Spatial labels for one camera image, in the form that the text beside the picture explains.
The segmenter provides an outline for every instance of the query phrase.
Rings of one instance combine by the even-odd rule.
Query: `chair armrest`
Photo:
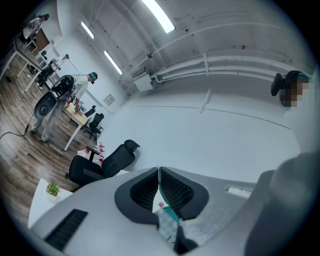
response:
[[[94,148],[92,148],[90,146],[86,146],[86,148],[91,151],[90,158],[89,158],[90,162],[92,162],[92,160],[94,159],[95,154],[98,156],[100,155],[100,152],[96,151]]]
[[[98,174],[98,173],[95,173],[93,171],[90,171],[88,169],[83,169],[83,173],[95,180],[103,180],[105,177],[103,177],[102,175]]]

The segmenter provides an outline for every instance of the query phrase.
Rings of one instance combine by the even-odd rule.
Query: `office chair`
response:
[[[100,152],[87,146],[86,148],[91,150],[89,160],[83,156],[76,155],[71,162],[69,173],[66,173],[65,177],[82,187],[91,182],[115,176],[122,169],[133,163],[136,159],[133,152],[139,147],[140,146],[133,140],[130,140],[130,149],[128,149],[125,144],[121,144],[111,155],[103,160],[100,167],[98,164],[92,162],[94,155],[99,155]]]
[[[85,112],[84,115],[88,118],[88,117],[90,117],[94,112],[96,112],[96,106],[92,106],[92,108],[91,108],[89,111]]]
[[[90,139],[91,136],[93,136],[95,138],[95,144],[97,145],[97,134],[101,133],[101,129],[103,129],[102,127],[100,127],[99,129],[97,128],[98,125],[100,124],[101,120],[104,118],[104,114],[98,114],[96,113],[94,115],[94,119],[91,123],[89,123],[89,129],[85,129],[83,133],[88,133],[90,134]]]

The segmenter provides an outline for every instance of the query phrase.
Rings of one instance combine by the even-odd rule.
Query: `fluorescent light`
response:
[[[87,31],[87,33],[90,35],[90,37],[91,37],[92,39],[95,39],[95,35],[92,34],[92,32],[90,31],[90,29],[86,26],[86,24],[85,24],[83,21],[81,21],[81,25],[82,25],[82,27],[84,27],[85,31]]]
[[[159,4],[157,4],[155,0],[142,0],[142,2],[153,13],[153,15],[156,17],[156,19],[161,24],[166,33],[169,33],[170,31],[175,29],[175,26],[171,23],[168,16],[165,14],[165,12],[161,9]]]
[[[119,72],[119,74],[122,74],[121,69],[118,67],[118,65],[115,63],[115,61],[111,58],[111,56],[109,55],[109,53],[105,50],[104,51],[105,56],[109,59],[109,61],[112,63],[112,65],[115,67],[116,71]]]

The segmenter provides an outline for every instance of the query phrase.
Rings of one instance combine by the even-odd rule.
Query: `potted plant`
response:
[[[50,200],[56,200],[58,193],[61,191],[58,183],[51,179],[50,182],[48,182],[48,185],[46,186],[46,195]]]

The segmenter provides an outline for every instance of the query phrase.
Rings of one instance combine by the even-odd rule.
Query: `person in white shirt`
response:
[[[40,90],[42,90],[42,86],[46,83],[49,77],[57,70],[61,70],[61,65],[69,60],[69,55],[66,54],[64,57],[57,57],[52,60],[52,64],[49,65],[46,69],[42,71],[36,85],[39,86]]]
[[[40,15],[37,18],[30,20],[23,31],[18,36],[19,39],[25,43],[28,41],[29,37],[36,34],[40,29],[42,24],[49,19],[49,14]]]
[[[42,142],[47,142],[50,140],[50,133],[52,130],[52,126],[54,124],[54,121],[56,117],[62,112],[62,109],[67,105],[67,101],[69,97],[75,97],[75,110],[76,112],[79,111],[79,101],[81,97],[84,95],[88,88],[88,82],[91,82],[92,84],[95,83],[95,80],[97,80],[98,75],[95,72],[92,72],[90,74],[83,74],[83,75],[73,75],[74,77],[74,90],[72,91],[71,95],[68,93],[59,99],[57,105],[55,108],[51,111],[50,117],[45,125],[45,128],[43,129],[41,140]],[[43,119],[37,119],[35,118],[34,123],[31,127],[31,133],[35,134],[39,127],[42,124]]]

